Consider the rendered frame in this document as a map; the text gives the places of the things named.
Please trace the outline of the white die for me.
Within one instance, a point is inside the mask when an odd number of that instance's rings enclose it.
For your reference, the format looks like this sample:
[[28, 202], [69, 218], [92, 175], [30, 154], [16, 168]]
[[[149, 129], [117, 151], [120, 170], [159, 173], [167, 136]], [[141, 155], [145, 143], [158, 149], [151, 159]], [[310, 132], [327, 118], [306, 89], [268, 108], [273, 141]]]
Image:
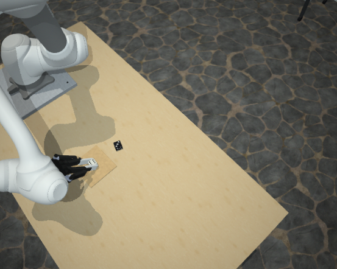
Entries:
[[89, 165], [94, 165], [94, 164], [97, 164], [97, 162], [95, 161], [95, 159], [91, 159], [90, 161], [88, 161], [88, 164]]

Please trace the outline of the black die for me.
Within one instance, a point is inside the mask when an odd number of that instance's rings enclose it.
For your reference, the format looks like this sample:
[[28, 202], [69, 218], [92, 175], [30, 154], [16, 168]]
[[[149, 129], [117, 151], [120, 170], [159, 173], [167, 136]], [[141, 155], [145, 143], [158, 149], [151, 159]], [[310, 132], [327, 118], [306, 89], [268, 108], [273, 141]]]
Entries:
[[114, 142], [113, 144], [114, 144], [114, 146], [115, 146], [116, 151], [122, 149], [122, 145], [121, 145], [121, 142], [120, 142], [120, 141], [116, 141], [116, 142]]

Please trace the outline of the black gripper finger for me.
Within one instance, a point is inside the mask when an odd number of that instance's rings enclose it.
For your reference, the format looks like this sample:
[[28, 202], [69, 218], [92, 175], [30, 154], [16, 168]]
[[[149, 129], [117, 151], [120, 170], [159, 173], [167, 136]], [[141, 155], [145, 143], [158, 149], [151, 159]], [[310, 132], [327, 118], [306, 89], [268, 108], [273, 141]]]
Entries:
[[79, 157], [79, 159], [77, 159], [77, 156], [55, 154], [53, 156], [53, 159], [59, 160], [60, 165], [66, 164], [67, 166], [76, 166], [76, 165], [88, 164], [88, 161], [90, 161], [93, 158], [81, 159]]
[[[87, 171], [96, 170], [97, 167], [98, 165], [94, 164], [94, 165], [82, 166], [82, 167], [63, 166], [62, 169], [69, 170], [68, 174], [65, 177], [70, 183], [72, 180], [85, 176]], [[73, 174], [71, 175], [70, 173], [73, 173]]]

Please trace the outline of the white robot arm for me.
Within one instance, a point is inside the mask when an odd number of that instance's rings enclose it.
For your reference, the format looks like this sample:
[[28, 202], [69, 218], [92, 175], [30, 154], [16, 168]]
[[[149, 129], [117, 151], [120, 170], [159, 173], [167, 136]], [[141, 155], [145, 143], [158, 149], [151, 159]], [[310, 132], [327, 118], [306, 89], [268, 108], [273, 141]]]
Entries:
[[[2, 62], [10, 74], [7, 91], [24, 100], [54, 83], [47, 71], [70, 68], [88, 57], [87, 39], [60, 27], [49, 0], [0, 0], [0, 12], [20, 18], [36, 38], [7, 36]], [[39, 204], [56, 204], [68, 191], [68, 181], [49, 156], [42, 154], [28, 127], [0, 86], [0, 123], [12, 139], [19, 158], [0, 160], [0, 192], [21, 194]]]

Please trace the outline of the tan square mat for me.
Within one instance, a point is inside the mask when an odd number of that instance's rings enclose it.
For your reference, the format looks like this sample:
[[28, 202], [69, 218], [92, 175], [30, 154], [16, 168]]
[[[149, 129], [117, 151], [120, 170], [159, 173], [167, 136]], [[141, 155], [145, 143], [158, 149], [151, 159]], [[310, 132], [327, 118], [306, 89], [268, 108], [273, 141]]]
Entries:
[[91, 188], [117, 167], [117, 165], [97, 145], [86, 152], [81, 158], [94, 158], [98, 163], [96, 170], [87, 171], [87, 174], [82, 177]]

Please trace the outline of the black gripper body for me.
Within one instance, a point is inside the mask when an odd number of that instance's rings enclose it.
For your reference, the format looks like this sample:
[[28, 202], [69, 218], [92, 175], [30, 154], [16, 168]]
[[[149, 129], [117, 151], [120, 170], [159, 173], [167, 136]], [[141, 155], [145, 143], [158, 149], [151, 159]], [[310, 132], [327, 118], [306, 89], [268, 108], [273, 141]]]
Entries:
[[51, 160], [52, 160], [52, 162], [58, 167], [59, 171], [60, 171], [62, 174], [64, 174], [64, 176], [66, 176], [66, 175], [68, 174], [69, 170], [63, 170], [63, 169], [62, 169], [63, 166], [67, 166], [66, 164], [60, 165], [60, 164], [59, 164], [59, 160], [57, 160], [57, 159], [51, 159]]

